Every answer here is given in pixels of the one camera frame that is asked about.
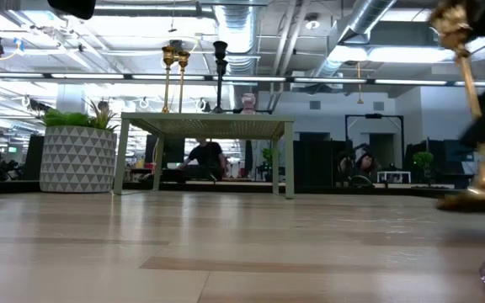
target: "table leg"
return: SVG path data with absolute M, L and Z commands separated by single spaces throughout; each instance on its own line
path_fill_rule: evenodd
M 278 138 L 273 139 L 273 194 L 278 194 L 278 182 L 280 179 L 278 165 L 280 154 L 278 153 Z
M 157 156 L 155 157 L 155 176 L 152 181 L 152 190 L 158 190 L 158 188 L 160 187 L 163 155 L 164 155 L 164 136 L 159 136 L 157 141 Z
M 285 138 L 285 198 L 295 198 L 295 171 L 293 168 L 293 122 L 284 124 Z
M 121 134 L 119 137 L 119 150 L 117 151 L 117 163 L 115 164 L 115 185 L 114 194 L 123 193 L 123 179 L 125 178 L 125 155 L 126 143 L 128 141 L 128 129 L 130 121 L 123 119 L 121 121 Z

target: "ceiling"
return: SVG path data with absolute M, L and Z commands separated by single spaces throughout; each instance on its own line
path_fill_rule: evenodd
M 91 72 L 91 73 L 165 73 L 161 48 L 170 40 L 181 40 L 183 49 L 191 52 L 186 74 L 215 74 L 216 64 L 212 43 L 219 40 L 214 19 L 181 18 L 170 16 L 179 12 L 169 10 L 173 5 L 194 5 L 195 1 L 118 1 L 119 4 L 145 3 L 163 6 L 165 17 L 132 17 L 121 11 L 115 16 L 93 16 L 80 21 L 46 10 L 23 12 L 0 11 L 0 37 L 4 54 L 0 61 L 0 72 Z M 256 41 L 251 57 L 256 59 L 255 74 L 271 75 L 280 33 L 285 26 L 294 27 L 297 18 L 285 21 L 292 1 L 272 0 L 267 6 L 257 7 Z M 423 23 L 429 16 L 436 0 L 397 1 L 381 21 Z M 113 2 L 98 1 L 98 5 Z M 317 13 L 320 26 L 316 29 L 301 27 L 293 55 L 286 66 L 286 75 L 293 72 L 309 72 L 327 58 L 328 37 L 334 22 L 349 16 L 354 0 L 310 1 L 306 14 Z M 287 43 L 294 36 L 293 29 Z M 479 53 L 485 51 L 481 45 Z M 485 80 L 485 61 L 473 63 L 475 77 Z M 178 73 L 176 64 L 172 73 Z M 338 70 L 344 77 L 358 77 L 359 70 L 352 62 L 344 63 Z M 451 61 L 429 63 L 394 63 L 361 61 L 360 77 L 384 79 L 439 79 L 459 81 L 457 68 Z M 55 107 L 58 84 L 56 82 L 3 81 L 0 79 L 0 115 L 35 115 L 24 107 L 24 96 Z M 263 86 L 249 88 L 257 92 Z M 344 85 L 335 93 L 350 94 L 358 85 Z M 228 100 L 233 88 L 224 85 L 222 99 Z M 389 93 L 394 98 L 398 87 L 364 86 L 365 92 Z M 85 96 L 96 102 L 109 100 L 122 110 L 160 111 L 163 106 L 164 85 L 143 83 L 88 83 L 84 85 Z M 176 110 L 179 102 L 179 86 L 169 86 L 169 103 Z M 184 87 L 183 111 L 200 112 L 202 101 L 216 101 L 214 85 L 188 85 Z M 10 125 L 24 125 L 42 131 L 35 120 L 4 120 L 0 130 L 9 130 Z

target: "black candlestick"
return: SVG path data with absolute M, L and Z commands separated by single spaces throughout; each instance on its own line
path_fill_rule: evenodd
M 217 41 L 213 43 L 213 46 L 215 46 L 216 72 L 218 72 L 218 94 L 216 96 L 216 107 L 211 113 L 222 114 L 224 112 L 221 106 L 222 76 L 226 73 L 227 61 L 225 61 L 224 58 L 226 57 L 227 43 L 224 41 Z

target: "geometric patterned planter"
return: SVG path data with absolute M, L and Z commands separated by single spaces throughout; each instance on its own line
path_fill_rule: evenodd
M 105 193 L 112 189 L 117 135 L 82 126 L 46 127 L 40 190 Z

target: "gold candlestick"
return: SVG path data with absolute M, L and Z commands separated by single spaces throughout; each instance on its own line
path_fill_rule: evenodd
M 444 1 L 433 11 L 429 22 L 437 29 L 441 45 L 456 53 L 456 62 L 461 68 L 461 75 L 466 84 L 472 118 L 476 120 L 482 116 L 482 110 L 472 76 L 471 54 L 466 49 L 466 42 L 472 33 L 468 22 L 468 9 L 466 2 Z M 485 144 L 479 144 L 477 149 L 485 157 Z M 467 191 L 456 196 L 445 197 L 437 203 L 437 208 L 442 210 L 485 209 L 485 159 L 479 163 L 478 175 Z
M 179 113 L 183 112 L 183 85 L 184 85 L 184 68 L 189 64 L 190 53 L 188 51 L 179 52 L 179 66 L 181 66 L 181 83 L 179 92 Z
M 162 107 L 162 112 L 166 114 L 168 112 L 169 71 L 175 61 L 175 48 L 172 46 L 164 46 L 162 52 L 164 54 L 163 61 L 164 64 L 166 64 L 166 91 L 164 94 L 164 106 Z

